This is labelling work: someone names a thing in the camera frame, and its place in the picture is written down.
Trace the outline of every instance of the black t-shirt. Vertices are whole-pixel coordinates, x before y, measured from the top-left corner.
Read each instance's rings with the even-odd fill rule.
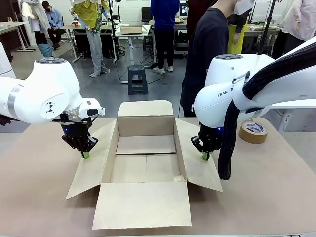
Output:
[[[198,22],[189,44],[181,96],[185,110],[191,110],[197,94],[204,88],[206,69],[212,59],[227,53],[228,40],[227,19],[220,10],[209,8]]]

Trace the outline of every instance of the hair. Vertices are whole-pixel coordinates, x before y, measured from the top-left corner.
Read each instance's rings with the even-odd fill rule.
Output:
[[[41,4],[45,9],[49,7],[49,2],[48,1],[43,1]]]

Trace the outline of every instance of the face mask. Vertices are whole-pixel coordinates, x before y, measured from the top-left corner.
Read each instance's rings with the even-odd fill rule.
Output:
[[[253,7],[255,0],[240,0],[236,3],[234,8],[234,14],[243,15],[246,11]]]

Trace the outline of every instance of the cardboard box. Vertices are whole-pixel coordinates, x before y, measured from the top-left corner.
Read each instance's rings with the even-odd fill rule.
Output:
[[[121,26],[120,32],[122,35],[126,34],[141,34],[143,32],[143,26]]]
[[[187,181],[222,192],[213,160],[191,144],[199,127],[174,117],[168,101],[122,103],[92,136],[67,199],[101,185],[93,229],[191,226]]]

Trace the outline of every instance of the roll of tape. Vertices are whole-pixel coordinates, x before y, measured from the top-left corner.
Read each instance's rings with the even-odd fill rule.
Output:
[[[268,135],[265,127],[255,121],[245,121],[241,124],[239,137],[252,144],[264,143]]]

